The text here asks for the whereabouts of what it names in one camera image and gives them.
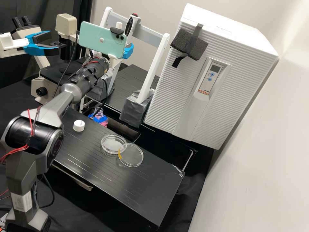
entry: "control panel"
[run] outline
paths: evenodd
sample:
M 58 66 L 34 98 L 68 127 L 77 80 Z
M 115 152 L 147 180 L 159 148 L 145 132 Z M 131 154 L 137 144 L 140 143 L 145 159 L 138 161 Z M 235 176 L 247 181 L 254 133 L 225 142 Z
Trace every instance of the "control panel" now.
M 222 69 L 223 65 L 218 64 L 216 62 L 212 62 L 209 66 L 209 69 L 206 72 L 204 80 L 202 81 L 200 87 L 198 88 L 198 92 L 205 95 L 209 95 Z

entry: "stand base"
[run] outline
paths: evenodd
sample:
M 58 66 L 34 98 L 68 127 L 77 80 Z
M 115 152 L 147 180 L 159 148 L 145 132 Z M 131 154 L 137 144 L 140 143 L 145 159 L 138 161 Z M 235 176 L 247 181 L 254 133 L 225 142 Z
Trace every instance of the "stand base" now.
M 10 210 L 5 219 L 5 231 L 7 232 L 48 232 L 50 225 L 50 217 L 41 209 L 38 209 L 35 216 L 28 224 L 20 224 L 20 222 L 16 221 L 13 209 Z

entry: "petri dish lid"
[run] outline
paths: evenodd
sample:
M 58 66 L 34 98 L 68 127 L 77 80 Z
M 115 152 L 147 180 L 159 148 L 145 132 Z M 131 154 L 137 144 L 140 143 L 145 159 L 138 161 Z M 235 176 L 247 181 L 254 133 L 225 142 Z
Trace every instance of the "petri dish lid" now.
M 126 140 L 124 137 L 116 134 L 106 135 L 101 140 L 103 150 L 113 155 L 118 154 L 119 150 L 120 152 L 123 152 L 126 149 L 124 146 L 125 143 Z
M 134 143 L 126 143 L 124 146 L 126 149 L 118 153 L 120 161 L 128 167 L 135 168 L 140 166 L 144 159 L 142 150 Z

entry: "red wire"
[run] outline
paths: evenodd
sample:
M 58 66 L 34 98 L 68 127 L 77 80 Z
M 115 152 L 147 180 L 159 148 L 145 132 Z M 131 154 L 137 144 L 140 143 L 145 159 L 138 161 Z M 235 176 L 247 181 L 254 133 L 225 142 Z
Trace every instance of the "red wire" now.
M 31 127 L 31 132 L 30 132 L 30 137 L 31 137 L 31 136 L 33 136 L 33 134 L 34 134 L 34 131 L 33 131 L 32 121 L 31 121 L 31 117 L 30 117 L 30 110 L 28 109 L 27 111 L 28 111 L 28 117 L 29 117 L 29 122 L 30 122 L 30 127 Z M 3 163 L 3 161 L 4 161 L 9 155 L 14 154 L 14 153 L 16 153 L 16 152 L 18 152 L 18 151 L 24 151 L 24 150 L 26 150 L 26 149 L 28 149 L 28 148 L 29 148 L 29 145 L 28 145 L 28 144 L 25 144 L 24 146 L 22 146 L 22 147 L 20 147 L 20 148 L 15 148 L 15 149 L 13 149 L 12 151 L 6 153 L 4 156 L 2 156 L 2 157 L 0 158 L 0 163 Z
M 88 63 L 84 64 L 83 67 L 85 67 L 86 65 L 88 65 L 90 63 L 98 63 L 98 61 L 89 61 Z
M 32 128 L 32 122 L 31 122 L 31 117 L 30 117 L 30 110 L 27 109 L 27 111 L 28 111 L 28 117 L 29 117 L 30 126 L 31 126 L 31 133 L 30 133 L 30 136 L 33 136 L 33 128 Z
M 0 197 L 4 195 L 9 189 L 7 188 L 3 193 L 0 194 Z
M 89 61 L 92 60 L 93 58 L 98 58 L 98 59 L 100 59 L 101 57 L 99 57 L 99 56 L 94 56 L 94 57 L 91 57 L 91 58 L 89 59 Z

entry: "mint green smartphone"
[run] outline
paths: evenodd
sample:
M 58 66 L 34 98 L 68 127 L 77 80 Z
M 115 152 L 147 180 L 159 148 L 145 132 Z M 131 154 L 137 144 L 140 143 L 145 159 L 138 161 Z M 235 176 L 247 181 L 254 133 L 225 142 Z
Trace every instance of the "mint green smartphone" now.
M 122 58 L 126 46 L 126 35 L 124 33 L 116 34 L 110 29 L 82 22 L 78 43 L 80 46 L 97 52 Z

